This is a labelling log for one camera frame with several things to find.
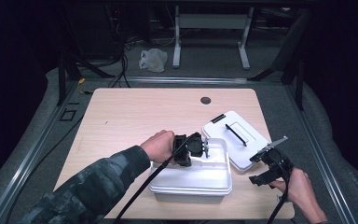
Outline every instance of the sleeve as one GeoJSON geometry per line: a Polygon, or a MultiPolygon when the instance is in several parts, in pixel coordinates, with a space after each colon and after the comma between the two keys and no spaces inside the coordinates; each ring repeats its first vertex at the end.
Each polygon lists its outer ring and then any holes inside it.
{"type": "Polygon", "coordinates": [[[138,146],[100,159],[41,199],[21,223],[96,223],[149,167],[147,154],[138,146]]]}

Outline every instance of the white plastic container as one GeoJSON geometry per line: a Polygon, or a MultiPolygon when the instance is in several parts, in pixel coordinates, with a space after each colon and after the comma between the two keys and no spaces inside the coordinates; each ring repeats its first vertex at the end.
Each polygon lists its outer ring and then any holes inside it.
{"type": "MultiPolygon", "coordinates": [[[[226,142],[208,139],[209,158],[191,157],[192,165],[169,164],[149,184],[156,199],[173,203],[221,203],[232,190],[226,142]]],[[[152,162],[150,174],[160,166],[152,162]]]]}
{"type": "Polygon", "coordinates": [[[211,120],[202,128],[202,131],[206,137],[221,138],[226,141],[231,164],[241,175],[254,165],[249,159],[269,143],[263,135],[235,111],[228,111],[224,115],[211,120]],[[246,142],[246,146],[226,125],[246,142]]]}

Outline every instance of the light wood table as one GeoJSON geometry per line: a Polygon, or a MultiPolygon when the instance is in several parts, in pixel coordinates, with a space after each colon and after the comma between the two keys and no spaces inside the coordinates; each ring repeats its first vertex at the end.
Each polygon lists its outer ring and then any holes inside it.
{"type": "MultiPolygon", "coordinates": [[[[160,130],[187,135],[202,133],[205,124],[229,110],[236,111],[270,141],[260,104],[250,89],[98,89],[89,103],[56,188],[94,161],[140,145],[160,130]],[[205,105],[200,101],[202,97],[212,101],[205,105]]],[[[253,185],[248,178],[267,169],[259,162],[245,175],[239,175],[232,167],[232,191],[220,204],[158,202],[146,188],[123,218],[269,218],[282,193],[269,186],[253,185]]],[[[106,217],[118,215],[149,172],[145,171],[135,180],[106,217]]],[[[276,218],[291,218],[294,214],[293,206],[286,203],[276,218]]]]}

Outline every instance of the person's right hand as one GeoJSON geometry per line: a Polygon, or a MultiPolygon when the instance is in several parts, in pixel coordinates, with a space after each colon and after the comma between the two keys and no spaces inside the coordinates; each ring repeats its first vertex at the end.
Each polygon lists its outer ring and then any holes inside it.
{"type": "Polygon", "coordinates": [[[140,147],[144,149],[149,160],[163,163],[172,155],[174,138],[173,131],[161,130],[144,141],[140,147]]]}
{"type": "MultiPolygon", "coordinates": [[[[282,192],[286,189],[286,185],[283,181],[275,180],[269,184],[282,192]]],[[[308,175],[296,167],[293,168],[292,174],[290,175],[288,200],[300,208],[310,223],[327,221],[324,211],[316,201],[308,175]]]]}

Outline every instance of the white lid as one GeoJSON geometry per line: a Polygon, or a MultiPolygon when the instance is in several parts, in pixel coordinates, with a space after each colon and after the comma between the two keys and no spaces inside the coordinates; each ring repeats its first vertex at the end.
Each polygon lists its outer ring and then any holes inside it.
{"type": "MultiPolygon", "coordinates": [[[[155,193],[227,195],[232,181],[229,158],[223,139],[208,139],[209,157],[190,157],[192,165],[183,167],[169,164],[149,184],[155,193]]],[[[152,162],[150,174],[159,163],[152,162]]]]}
{"type": "Polygon", "coordinates": [[[226,141],[231,164],[240,172],[251,168],[253,163],[249,159],[269,143],[263,135],[234,111],[228,111],[223,116],[219,116],[219,119],[213,119],[202,128],[202,131],[206,137],[222,138],[226,141]],[[246,146],[226,125],[245,141],[246,146]]]}

